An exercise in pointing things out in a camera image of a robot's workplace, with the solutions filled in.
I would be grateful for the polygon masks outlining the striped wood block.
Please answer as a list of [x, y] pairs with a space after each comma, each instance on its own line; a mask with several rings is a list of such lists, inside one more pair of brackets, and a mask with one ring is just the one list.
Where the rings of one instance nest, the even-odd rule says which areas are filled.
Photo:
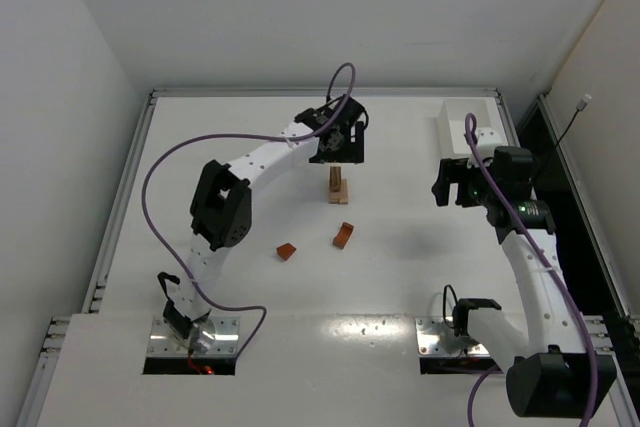
[[342, 188], [342, 170], [340, 166], [332, 165], [329, 169], [329, 190], [339, 192]]

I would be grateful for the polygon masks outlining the long light wood plank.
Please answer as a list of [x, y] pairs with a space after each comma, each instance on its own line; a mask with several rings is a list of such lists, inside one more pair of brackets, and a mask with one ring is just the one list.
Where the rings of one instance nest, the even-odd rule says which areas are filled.
[[343, 196], [341, 191], [329, 192], [329, 203], [334, 205], [341, 205], [343, 202]]

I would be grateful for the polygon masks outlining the red-brown arch block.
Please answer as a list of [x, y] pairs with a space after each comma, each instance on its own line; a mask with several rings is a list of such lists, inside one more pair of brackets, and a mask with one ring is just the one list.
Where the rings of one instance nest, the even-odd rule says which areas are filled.
[[344, 249], [353, 231], [354, 226], [351, 223], [343, 222], [338, 233], [333, 238], [332, 244], [339, 249]]

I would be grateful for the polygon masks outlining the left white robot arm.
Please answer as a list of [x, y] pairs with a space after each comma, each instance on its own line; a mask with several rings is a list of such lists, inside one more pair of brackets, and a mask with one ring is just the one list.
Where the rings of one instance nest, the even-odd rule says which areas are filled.
[[162, 317], [184, 341], [195, 342], [197, 330], [209, 321], [212, 310], [233, 312], [214, 301], [204, 286], [214, 281], [230, 250], [249, 233], [253, 202], [271, 181], [307, 163], [361, 164], [364, 134], [370, 117], [357, 100], [344, 94], [327, 97], [323, 105], [297, 114], [278, 136], [258, 136], [260, 146], [226, 163], [207, 162], [201, 170], [189, 207], [192, 251], [182, 258], [158, 231], [149, 228], [182, 268], [185, 278], [161, 272], [161, 285], [178, 290], [166, 294]]

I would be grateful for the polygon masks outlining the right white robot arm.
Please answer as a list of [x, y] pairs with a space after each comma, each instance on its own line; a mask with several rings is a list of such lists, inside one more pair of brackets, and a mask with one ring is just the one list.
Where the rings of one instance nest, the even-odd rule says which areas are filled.
[[482, 206], [514, 273], [526, 320], [520, 331], [497, 301], [460, 298], [452, 330], [481, 344], [506, 376], [512, 411], [523, 418], [577, 419], [587, 425], [617, 377], [613, 359], [597, 354], [568, 293], [548, 205], [532, 197], [530, 151], [492, 146], [469, 159], [443, 159], [432, 187], [439, 206]]

